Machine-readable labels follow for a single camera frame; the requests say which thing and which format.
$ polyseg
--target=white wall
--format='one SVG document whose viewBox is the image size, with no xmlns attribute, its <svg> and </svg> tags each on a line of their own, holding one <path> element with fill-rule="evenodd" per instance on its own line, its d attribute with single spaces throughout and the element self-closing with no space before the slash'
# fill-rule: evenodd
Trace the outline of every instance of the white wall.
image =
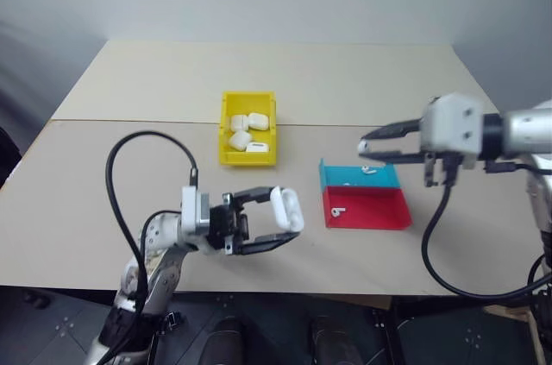
<svg viewBox="0 0 552 365">
<path fill-rule="evenodd" d="M 107 38 L 450 42 L 499 108 L 527 104 L 520 83 L 552 87 L 550 1 L 0 0 L 0 125 L 25 149 Z"/>
</svg>

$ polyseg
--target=yellow plastic container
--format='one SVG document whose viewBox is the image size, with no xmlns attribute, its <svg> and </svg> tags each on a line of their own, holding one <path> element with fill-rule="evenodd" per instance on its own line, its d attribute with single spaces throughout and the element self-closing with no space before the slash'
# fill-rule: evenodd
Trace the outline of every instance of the yellow plastic container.
<svg viewBox="0 0 552 365">
<path fill-rule="evenodd" d="M 250 129 L 254 142 L 268 144 L 268 152 L 240 152 L 228 144 L 234 134 L 230 130 L 233 115 L 248 115 L 251 112 L 268 116 L 268 130 Z M 218 130 L 218 159 L 224 165 L 261 167 L 276 165 L 276 100 L 271 91 L 226 91 L 223 94 L 221 125 Z"/>
</svg>

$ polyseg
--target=silver robotic arm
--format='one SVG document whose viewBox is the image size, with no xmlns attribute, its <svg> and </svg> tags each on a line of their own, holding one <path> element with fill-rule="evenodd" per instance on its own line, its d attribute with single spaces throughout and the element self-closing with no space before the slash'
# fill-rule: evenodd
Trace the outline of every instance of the silver robotic arm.
<svg viewBox="0 0 552 365">
<path fill-rule="evenodd" d="M 140 135 L 157 135 L 179 145 L 191 158 L 192 170 L 191 185 L 182 189 L 181 210 L 154 213 L 144 224 L 138 249 L 132 236 L 129 236 L 116 202 L 112 168 L 118 149 Z M 197 183 L 198 170 L 193 157 L 187 148 L 168 135 L 153 131 L 137 132 L 114 146 L 106 165 L 106 185 L 117 222 L 130 247 L 134 247 L 135 257 L 122 273 L 121 287 L 99 336 L 92 343 L 85 365 L 137 365 L 147 362 L 151 350 L 155 349 L 154 337 L 163 323 L 169 301 L 180 280 L 182 262 L 188 253 L 262 253 L 291 241 L 304 227 L 298 196 L 292 189 L 276 186 L 228 192 L 223 194 L 220 205 L 211 207 L 209 194 L 200 193 Z M 250 241 L 248 217 L 243 210 L 246 203 L 253 201 L 270 201 L 276 223 L 284 232 L 259 236 Z M 147 279 L 141 273 L 142 262 Z"/>
<path fill-rule="evenodd" d="M 444 185 L 455 183 L 458 166 L 474 169 L 483 160 L 487 173 L 529 171 L 528 193 L 541 231 L 543 268 L 552 267 L 552 101 L 530 110 L 483 114 L 477 99 L 458 93 L 434 98 L 421 119 L 391 123 L 364 135 L 359 143 L 361 157 L 394 164 L 424 165 L 424 184 L 436 186 L 435 164 L 442 161 Z M 403 137 L 420 132 L 420 149 L 415 153 L 375 152 L 372 141 Z M 519 159 L 497 161 L 497 159 Z"/>
</svg>

